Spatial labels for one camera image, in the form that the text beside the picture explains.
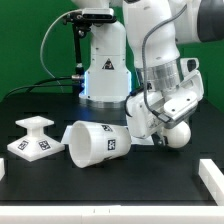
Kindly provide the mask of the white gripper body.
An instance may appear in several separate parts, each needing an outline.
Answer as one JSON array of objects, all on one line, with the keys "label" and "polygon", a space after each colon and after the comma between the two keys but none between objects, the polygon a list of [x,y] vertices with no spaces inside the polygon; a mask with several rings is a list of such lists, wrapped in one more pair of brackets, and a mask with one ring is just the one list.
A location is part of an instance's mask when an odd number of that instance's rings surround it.
[{"label": "white gripper body", "polygon": [[126,121],[128,130],[133,137],[145,139],[156,132],[160,132],[165,127],[165,124],[170,120],[163,109],[166,102],[165,95],[175,89],[165,92],[148,92],[149,108],[145,105],[143,91],[128,98],[126,102]]}]

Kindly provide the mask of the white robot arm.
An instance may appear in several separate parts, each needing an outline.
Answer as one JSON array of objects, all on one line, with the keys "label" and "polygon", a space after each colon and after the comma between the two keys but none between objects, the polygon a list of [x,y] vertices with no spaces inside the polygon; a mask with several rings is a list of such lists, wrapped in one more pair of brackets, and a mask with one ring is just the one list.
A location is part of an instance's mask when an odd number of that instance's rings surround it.
[{"label": "white robot arm", "polygon": [[224,0],[71,1],[78,31],[92,34],[81,102],[122,105],[135,138],[186,145],[204,87],[198,60],[177,46],[223,40]]}]

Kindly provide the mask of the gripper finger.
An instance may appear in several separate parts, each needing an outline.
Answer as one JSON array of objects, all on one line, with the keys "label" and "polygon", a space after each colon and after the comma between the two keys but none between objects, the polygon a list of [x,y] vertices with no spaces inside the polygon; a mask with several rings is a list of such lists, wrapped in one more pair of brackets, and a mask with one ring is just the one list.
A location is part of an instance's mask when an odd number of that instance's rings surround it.
[{"label": "gripper finger", "polygon": [[166,138],[161,133],[156,133],[155,137],[156,137],[156,143],[159,146],[165,146],[166,145]]}]

